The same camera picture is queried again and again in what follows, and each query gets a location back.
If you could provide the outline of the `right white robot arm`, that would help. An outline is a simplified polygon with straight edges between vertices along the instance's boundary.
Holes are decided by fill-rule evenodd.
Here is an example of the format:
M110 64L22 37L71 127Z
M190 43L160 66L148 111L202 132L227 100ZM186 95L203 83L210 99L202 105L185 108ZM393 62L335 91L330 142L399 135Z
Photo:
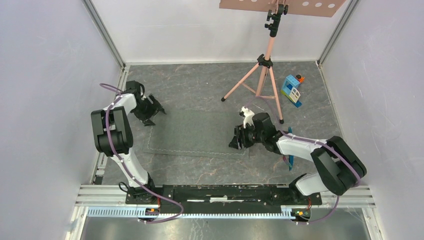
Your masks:
M312 139L278 130L266 112L241 112L243 123L235 126L234 136L228 146L241 150L255 144L263 145L269 152L294 156L312 162L314 174L304 174L292 182L289 199L302 204L309 195L331 192L336 196L357 187L366 176L367 168L340 136L329 139Z

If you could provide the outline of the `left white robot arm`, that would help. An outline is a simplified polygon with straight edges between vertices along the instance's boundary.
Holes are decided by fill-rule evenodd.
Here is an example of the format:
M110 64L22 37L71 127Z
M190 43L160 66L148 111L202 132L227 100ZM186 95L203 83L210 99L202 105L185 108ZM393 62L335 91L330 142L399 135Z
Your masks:
M101 86L115 91L116 96L107 107L90 114L95 148L115 161L124 173L128 183L120 182L118 186L126 193L127 201L151 204L159 195L133 151L134 136L128 115L133 114L149 127L155 125L152 117L166 111L152 94L146 95L145 86L138 81L128 81L125 90L105 83Z

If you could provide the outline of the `grey cloth napkin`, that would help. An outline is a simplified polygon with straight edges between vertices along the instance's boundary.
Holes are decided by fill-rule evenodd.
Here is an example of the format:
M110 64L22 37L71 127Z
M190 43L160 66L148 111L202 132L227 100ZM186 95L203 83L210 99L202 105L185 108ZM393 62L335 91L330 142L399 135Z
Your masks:
M247 159L247 148L230 148L235 126L242 119L232 112L170 109L153 118L143 137L143 151L151 154L220 159Z

